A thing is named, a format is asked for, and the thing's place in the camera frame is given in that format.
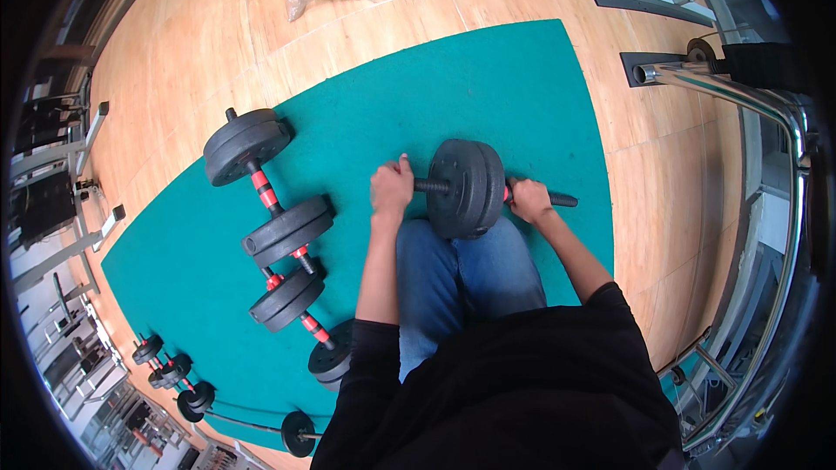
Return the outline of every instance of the green exercise mat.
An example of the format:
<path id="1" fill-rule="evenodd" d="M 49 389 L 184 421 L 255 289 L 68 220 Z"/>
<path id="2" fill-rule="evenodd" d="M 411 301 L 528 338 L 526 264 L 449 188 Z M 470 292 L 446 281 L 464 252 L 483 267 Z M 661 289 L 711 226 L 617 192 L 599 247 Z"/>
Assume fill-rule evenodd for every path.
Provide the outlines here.
<path id="1" fill-rule="evenodd" d="M 607 269 L 613 268 L 610 190 L 598 125 L 560 20 L 468 31 L 399 51 L 348 70 L 277 106 L 293 141 L 264 171 L 289 208 L 327 193 L 334 226 L 310 245 L 327 270 L 310 308 L 331 327 L 354 314 L 369 239 L 369 178 L 386 160 L 409 153 L 425 175 L 447 138 L 485 141 L 507 172 L 574 195 L 559 213 Z M 224 113 L 215 114 L 224 119 Z M 170 354 L 194 361 L 190 379 L 217 389 L 213 410 L 280 426 L 301 409 L 328 425 L 336 394 L 308 374 L 315 340 L 293 323 L 270 334 L 247 314 L 264 277 L 240 240 L 268 213 L 248 179 L 213 188 L 198 160 L 134 220 L 102 261 L 134 331 L 155 332 Z M 425 211 L 416 193 L 408 216 Z M 515 219 L 531 246 L 549 305 L 577 305 L 548 244 Z M 287 258 L 274 266 L 287 273 Z M 279 436 L 217 420 L 228 436 L 282 448 Z"/>

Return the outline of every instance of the person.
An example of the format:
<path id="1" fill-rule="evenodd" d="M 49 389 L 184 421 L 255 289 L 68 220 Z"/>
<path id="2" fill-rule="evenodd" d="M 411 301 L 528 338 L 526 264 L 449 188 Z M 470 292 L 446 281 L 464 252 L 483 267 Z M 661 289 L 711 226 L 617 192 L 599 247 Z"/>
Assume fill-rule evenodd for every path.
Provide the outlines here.
<path id="1" fill-rule="evenodd" d="M 313 470 L 683 468 L 677 415 L 621 290 L 542 183 L 510 183 L 511 211 L 553 247 L 582 305 L 546 306 L 507 218 L 475 240 L 404 222 L 408 157 L 384 164 L 350 370 Z"/>

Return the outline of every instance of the wooden floor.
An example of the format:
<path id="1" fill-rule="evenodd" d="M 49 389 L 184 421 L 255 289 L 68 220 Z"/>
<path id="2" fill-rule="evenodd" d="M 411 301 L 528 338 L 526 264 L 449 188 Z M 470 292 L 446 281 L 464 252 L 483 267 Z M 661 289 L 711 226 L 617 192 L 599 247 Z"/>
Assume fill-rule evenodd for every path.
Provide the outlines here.
<path id="1" fill-rule="evenodd" d="M 614 276 L 654 366 L 711 323 L 732 262 L 741 205 L 737 110 L 674 87 L 629 89 L 620 51 L 683 53 L 711 31 L 599 8 L 592 0 L 376 0 L 314 4 L 294 23 L 284 0 L 137 0 L 95 68 L 92 101 L 110 102 L 90 162 L 127 217 L 87 255 L 103 287 L 96 308 L 130 360 L 134 333 L 99 267 L 115 239 L 186 167 L 224 109 L 272 107 L 374 58 L 466 30 L 559 18 L 590 90 L 613 202 Z M 716 36 L 707 40 L 717 47 Z M 178 416 L 148 369 L 131 381 Z M 212 429 L 201 424 L 208 433 Z M 277 468 L 306 467 L 253 451 Z"/>

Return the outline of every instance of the sleeve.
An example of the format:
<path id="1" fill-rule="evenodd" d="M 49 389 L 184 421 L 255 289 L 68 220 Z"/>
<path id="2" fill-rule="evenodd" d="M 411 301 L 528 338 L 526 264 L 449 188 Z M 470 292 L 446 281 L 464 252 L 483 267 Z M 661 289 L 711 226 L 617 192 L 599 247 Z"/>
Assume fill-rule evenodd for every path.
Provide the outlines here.
<path id="1" fill-rule="evenodd" d="M 350 368 L 343 376 L 334 415 L 313 455 L 311 470 L 352 467 L 354 456 L 377 429 L 401 389 L 399 330 L 397 325 L 354 320 Z"/>
<path id="2" fill-rule="evenodd" d="M 592 293 L 586 305 L 589 307 L 628 307 L 627 300 L 624 299 L 621 288 L 614 281 L 601 285 L 598 290 Z"/>

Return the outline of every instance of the adjustable dumbbell set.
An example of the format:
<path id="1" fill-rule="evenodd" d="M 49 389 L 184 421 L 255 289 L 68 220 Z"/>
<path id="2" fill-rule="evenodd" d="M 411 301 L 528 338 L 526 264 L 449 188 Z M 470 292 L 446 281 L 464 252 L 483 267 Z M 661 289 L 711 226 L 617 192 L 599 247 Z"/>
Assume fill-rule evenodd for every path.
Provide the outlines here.
<path id="1" fill-rule="evenodd" d="M 262 165 L 269 162 L 291 141 L 290 128 L 272 109 L 256 109 L 241 115 L 226 110 L 226 124 L 206 142 L 203 157 L 206 177 L 221 187 L 248 176 L 258 197 L 270 213 L 266 224 L 241 240 L 244 252 L 253 258 L 266 279 L 266 292 L 249 309 L 252 319 L 270 332 L 278 332 L 299 319 L 317 339 L 308 358 L 308 371 L 319 383 L 339 392 L 343 375 L 349 370 L 351 330 L 348 319 L 331 330 L 310 315 L 308 308 L 322 294 L 325 284 L 319 263 L 308 254 L 309 244 L 334 225 L 334 213 L 326 198 L 317 195 L 285 210 Z M 433 156 L 427 178 L 415 179 L 415 192 L 426 193 L 427 217 L 435 232 L 447 239 L 476 239 L 499 219 L 502 204 L 512 201 L 512 192 L 502 161 L 493 148 L 479 141 L 446 140 Z M 578 200 L 549 193 L 553 205 L 575 207 Z M 299 266 L 287 275 L 277 274 L 272 265 L 293 256 Z M 137 364 L 152 367 L 148 381 L 154 388 L 185 385 L 177 397 L 177 407 L 190 422 L 204 415 L 224 421 L 282 434 L 287 451 L 304 457 L 314 449 L 314 424 L 304 413 L 290 413 L 281 429 L 240 422 L 210 411 L 214 388 L 201 381 L 192 385 L 186 376 L 192 360 L 186 354 L 166 362 L 157 355 L 162 350 L 159 336 L 142 339 L 134 353 Z"/>
<path id="2" fill-rule="evenodd" d="M 162 351 L 163 341 L 157 334 L 148 339 L 140 335 L 140 343 L 134 341 L 136 350 L 131 356 L 137 365 L 148 363 L 152 373 L 148 376 L 148 382 L 153 388 L 180 388 L 183 383 L 185 390 L 177 396 L 177 410 L 183 418 L 191 423 L 197 423 L 203 419 L 203 414 L 209 410 L 215 402 L 215 387 L 206 381 L 198 381 L 195 385 L 188 380 L 189 372 L 192 371 L 192 359 L 181 352 L 176 356 L 169 357 L 163 352 L 165 363 L 160 361 L 159 354 Z"/>

